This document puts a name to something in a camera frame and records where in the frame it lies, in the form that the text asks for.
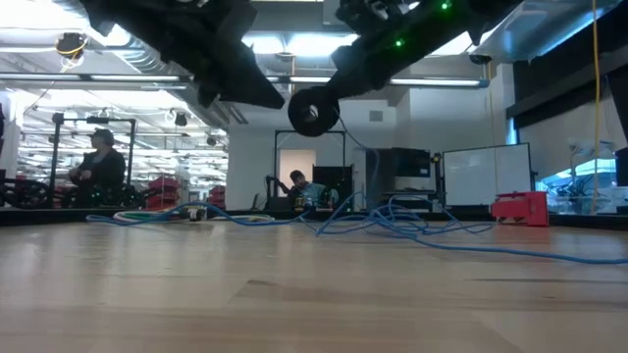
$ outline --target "cable bundle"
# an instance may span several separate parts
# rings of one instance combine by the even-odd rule
[[[219,217],[214,217],[211,221],[231,221],[242,226],[279,226],[288,225],[299,220],[299,217],[290,221],[277,222],[267,215],[251,215],[251,216],[230,216],[219,208],[208,204],[206,202],[188,202],[177,206],[168,211],[125,211],[119,212],[114,215],[113,219],[103,216],[87,216],[86,220],[93,223],[104,223],[108,225],[115,225],[121,227],[139,226],[151,223],[175,223],[175,222],[189,222],[190,218],[187,214],[187,208],[189,207],[202,207],[207,209]]]

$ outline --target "hair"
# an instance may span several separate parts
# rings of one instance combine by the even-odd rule
[[[301,171],[293,171],[290,173],[290,178],[295,181],[298,177],[305,177]]]

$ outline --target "whiteboard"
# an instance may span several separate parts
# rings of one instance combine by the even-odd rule
[[[491,205],[496,195],[531,191],[527,143],[443,153],[447,206]]]

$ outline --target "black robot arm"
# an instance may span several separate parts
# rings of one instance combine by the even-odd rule
[[[338,70],[325,86],[292,97],[290,123],[306,136],[327,132],[338,122],[340,99],[382,89],[394,75],[465,31],[479,45],[482,34],[522,1],[422,0],[406,13],[400,1],[342,1],[337,17],[361,36],[332,54]]]

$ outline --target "black monitor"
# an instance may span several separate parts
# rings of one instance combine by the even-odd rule
[[[393,148],[396,177],[430,177],[432,175],[430,151]]]

